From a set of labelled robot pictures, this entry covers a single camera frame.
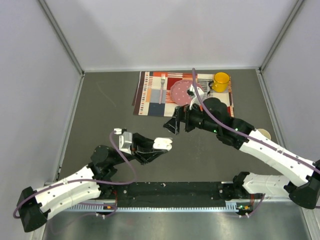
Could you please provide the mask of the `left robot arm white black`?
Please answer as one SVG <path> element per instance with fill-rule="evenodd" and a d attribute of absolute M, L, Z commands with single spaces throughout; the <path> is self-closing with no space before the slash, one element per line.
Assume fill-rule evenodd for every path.
<path fill-rule="evenodd" d="M 21 191 L 13 217 L 22 223 L 24 232 L 37 230 L 58 213 L 91 199 L 109 198 L 112 182 L 117 172 L 116 165 L 126 163 L 130 168 L 132 160 L 141 165 L 151 163 L 172 149 L 172 139 L 157 137 L 150 139 L 139 133 L 116 128 L 109 135 L 111 146 L 99 145 L 90 157 L 90 163 L 77 172 L 48 186 Z"/>

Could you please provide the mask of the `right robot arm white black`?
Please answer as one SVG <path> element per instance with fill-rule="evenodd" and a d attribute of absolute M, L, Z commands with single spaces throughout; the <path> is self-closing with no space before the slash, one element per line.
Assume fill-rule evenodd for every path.
<path fill-rule="evenodd" d="M 230 116 L 226 104 L 213 97 L 202 105 L 177 106 L 163 126 L 173 134 L 180 125 L 216 134 L 219 141 L 249 154 L 277 170 L 280 175 L 241 172 L 233 179 L 233 192 L 239 198 L 266 194 L 288 198 L 305 209 L 315 209 L 320 197 L 320 163 L 299 157 L 265 137 L 248 122 Z"/>

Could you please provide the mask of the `white earbud case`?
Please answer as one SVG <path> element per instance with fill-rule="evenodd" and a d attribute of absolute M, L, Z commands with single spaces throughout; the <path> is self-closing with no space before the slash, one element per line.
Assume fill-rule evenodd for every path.
<path fill-rule="evenodd" d="M 156 150 L 170 151 L 172 149 L 173 140 L 168 137 L 157 137 L 153 141 L 152 147 Z"/>

